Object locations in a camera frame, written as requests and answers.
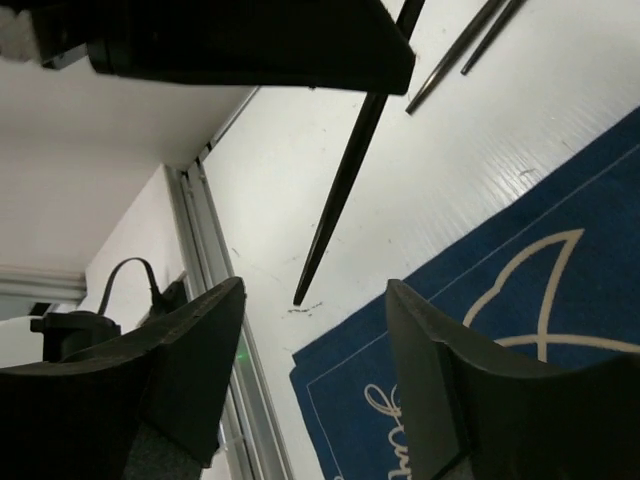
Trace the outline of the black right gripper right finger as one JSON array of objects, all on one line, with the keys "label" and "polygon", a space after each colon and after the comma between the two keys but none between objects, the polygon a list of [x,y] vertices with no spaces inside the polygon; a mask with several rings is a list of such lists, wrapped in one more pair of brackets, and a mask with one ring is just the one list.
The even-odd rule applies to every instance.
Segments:
[{"label": "black right gripper right finger", "polygon": [[417,479],[635,479],[639,358],[566,370],[457,323],[399,280],[386,320]]}]

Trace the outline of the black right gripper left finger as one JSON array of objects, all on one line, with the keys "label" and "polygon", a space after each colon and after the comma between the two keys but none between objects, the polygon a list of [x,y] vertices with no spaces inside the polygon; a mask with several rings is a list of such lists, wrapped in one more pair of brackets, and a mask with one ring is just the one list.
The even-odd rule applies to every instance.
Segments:
[{"label": "black right gripper left finger", "polygon": [[219,447],[213,302],[1,372],[5,479],[197,479]]}]

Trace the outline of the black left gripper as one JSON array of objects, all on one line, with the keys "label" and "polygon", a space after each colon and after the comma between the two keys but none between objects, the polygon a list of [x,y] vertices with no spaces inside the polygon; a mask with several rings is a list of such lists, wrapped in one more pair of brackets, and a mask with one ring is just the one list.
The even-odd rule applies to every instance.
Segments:
[{"label": "black left gripper", "polygon": [[184,85],[403,94],[415,55],[379,1],[39,1],[52,59],[85,45],[99,73]]}]

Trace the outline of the black fork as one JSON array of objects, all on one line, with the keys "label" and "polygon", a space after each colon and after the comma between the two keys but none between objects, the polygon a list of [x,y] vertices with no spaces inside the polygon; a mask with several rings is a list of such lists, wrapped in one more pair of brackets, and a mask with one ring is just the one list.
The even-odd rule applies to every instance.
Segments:
[{"label": "black fork", "polygon": [[293,305],[296,307],[302,305],[317,272],[360,171],[387,100],[387,95],[368,93],[362,104],[318,221],[293,297]]}]

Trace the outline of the navy fish placemat cloth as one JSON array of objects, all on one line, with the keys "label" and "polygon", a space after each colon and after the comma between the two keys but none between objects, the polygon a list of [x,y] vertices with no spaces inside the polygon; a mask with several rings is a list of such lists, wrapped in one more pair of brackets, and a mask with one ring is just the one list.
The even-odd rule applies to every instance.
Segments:
[{"label": "navy fish placemat cloth", "polygon": [[[408,285],[521,354],[577,369],[639,349],[639,116],[630,113]],[[327,479],[410,477],[385,301],[294,355]]]}]

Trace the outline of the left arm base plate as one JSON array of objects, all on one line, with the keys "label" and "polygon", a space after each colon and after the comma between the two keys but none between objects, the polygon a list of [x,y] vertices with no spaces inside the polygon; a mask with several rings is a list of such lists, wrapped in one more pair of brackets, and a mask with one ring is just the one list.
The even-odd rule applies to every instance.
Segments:
[{"label": "left arm base plate", "polygon": [[42,360],[60,362],[78,351],[93,347],[122,335],[119,324],[106,316],[113,285],[121,268],[133,261],[140,262],[146,272],[151,295],[148,313],[139,326],[172,313],[188,303],[183,280],[172,282],[161,291],[151,264],[141,257],[130,257],[111,271],[96,312],[76,310],[69,313],[47,313],[30,320],[30,331],[43,336]]}]

